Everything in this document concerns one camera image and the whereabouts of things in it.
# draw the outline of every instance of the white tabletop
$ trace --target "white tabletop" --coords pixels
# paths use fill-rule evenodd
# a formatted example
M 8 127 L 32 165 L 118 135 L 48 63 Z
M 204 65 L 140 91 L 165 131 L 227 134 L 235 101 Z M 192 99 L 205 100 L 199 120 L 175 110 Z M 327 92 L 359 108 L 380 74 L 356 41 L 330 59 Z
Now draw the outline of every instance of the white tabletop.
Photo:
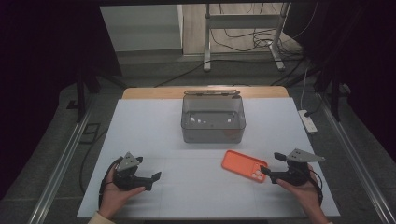
M 133 197 L 117 217 L 304 217 L 294 197 L 270 178 L 258 183 L 221 168 L 228 149 L 266 161 L 273 171 L 287 170 L 285 162 L 274 159 L 274 152 L 288 155 L 299 148 L 313 153 L 292 98 L 243 99 L 243 104 L 247 126 L 241 143 L 188 144 L 180 126 L 181 99 L 119 100 L 78 217 L 91 217 L 98 209 L 98 191 L 108 166 L 128 151 L 143 157 L 137 176 L 163 173 L 152 191 Z M 311 165 L 323 180 L 325 215 L 339 216 L 319 164 Z

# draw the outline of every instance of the transparent storage box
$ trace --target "transparent storage box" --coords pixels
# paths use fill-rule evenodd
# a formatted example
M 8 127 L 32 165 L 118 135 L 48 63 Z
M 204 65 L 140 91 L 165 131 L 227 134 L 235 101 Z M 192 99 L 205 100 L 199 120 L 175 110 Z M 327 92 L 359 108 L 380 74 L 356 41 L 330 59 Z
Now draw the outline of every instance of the transparent storage box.
M 181 128 L 186 143 L 240 143 L 246 127 L 239 91 L 186 91 Z

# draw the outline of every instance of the orange phone case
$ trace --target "orange phone case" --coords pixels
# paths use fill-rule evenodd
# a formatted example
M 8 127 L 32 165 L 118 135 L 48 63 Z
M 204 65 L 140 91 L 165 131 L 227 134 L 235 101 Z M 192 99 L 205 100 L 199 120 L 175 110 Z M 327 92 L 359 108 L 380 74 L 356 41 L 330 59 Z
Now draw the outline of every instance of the orange phone case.
M 266 177 L 266 175 L 260 171 L 261 165 L 268 167 L 265 161 L 249 157 L 233 150 L 227 150 L 221 163 L 222 168 L 257 182 L 263 182 Z

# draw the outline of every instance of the white sleeve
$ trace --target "white sleeve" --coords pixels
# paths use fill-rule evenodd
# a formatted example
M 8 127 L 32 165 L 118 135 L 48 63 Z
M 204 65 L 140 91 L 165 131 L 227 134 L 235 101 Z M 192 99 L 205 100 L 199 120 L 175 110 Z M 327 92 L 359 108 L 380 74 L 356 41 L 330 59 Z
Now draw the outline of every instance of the white sleeve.
M 90 222 L 88 224 L 116 224 L 105 217 L 102 217 L 99 213 L 95 212 L 93 217 L 91 218 Z

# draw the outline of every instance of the white power strip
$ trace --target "white power strip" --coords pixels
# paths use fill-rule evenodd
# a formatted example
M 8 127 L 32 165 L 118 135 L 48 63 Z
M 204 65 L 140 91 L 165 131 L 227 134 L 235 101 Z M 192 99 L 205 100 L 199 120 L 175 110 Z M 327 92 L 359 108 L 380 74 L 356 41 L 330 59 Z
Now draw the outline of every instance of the white power strip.
M 308 133 L 317 133 L 318 129 L 314 124 L 314 121 L 310 117 L 305 116 L 306 110 L 299 110 L 298 114 L 300 115 L 301 121 L 305 126 L 305 129 Z

